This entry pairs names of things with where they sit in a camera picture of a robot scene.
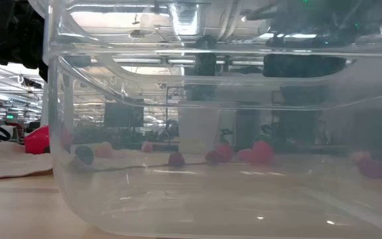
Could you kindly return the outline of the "clear plastic tupperware container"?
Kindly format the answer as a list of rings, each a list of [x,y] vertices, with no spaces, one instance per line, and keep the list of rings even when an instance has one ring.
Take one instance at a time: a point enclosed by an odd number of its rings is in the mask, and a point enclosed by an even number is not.
[[[180,108],[220,112],[214,147],[230,162],[177,170],[54,170],[69,207],[113,234],[189,239],[382,239],[382,179],[357,162],[382,162],[382,54],[314,49],[346,67],[313,78],[263,75],[266,20],[240,12],[270,0],[29,0],[45,20],[50,147],[109,142],[113,150],[179,152]],[[212,50],[196,41],[210,35]],[[198,53],[216,75],[196,76]],[[193,85],[214,85],[192,101]],[[270,165],[236,154],[268,143]]]

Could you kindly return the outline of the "red toy tomato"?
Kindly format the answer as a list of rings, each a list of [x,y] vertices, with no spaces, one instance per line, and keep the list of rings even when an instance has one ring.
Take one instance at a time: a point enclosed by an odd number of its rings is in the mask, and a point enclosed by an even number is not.
[[[25,153],[33,155],[50,153],[48,126],[42,126],[24,138]]]

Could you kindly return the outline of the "beige cloth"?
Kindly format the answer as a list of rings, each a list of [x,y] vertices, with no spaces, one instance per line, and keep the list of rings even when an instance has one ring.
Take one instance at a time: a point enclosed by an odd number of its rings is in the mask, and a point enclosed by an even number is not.
[[[120,149],[113,150],[113,157],[96,157],[92,165],[83,164],[74,153],[78,145],[62,147],[53,145],[50,153],[33,155],[25,153],[25,146],[13,142],[0,142],[0,179],[27,177],[61,167],[75,173],[102,173],[125,171],[130,169],[162,169],[177,170],[193,166],[207,165],[202,155],[182,154],[185,165],[170,167],[170,153]]]

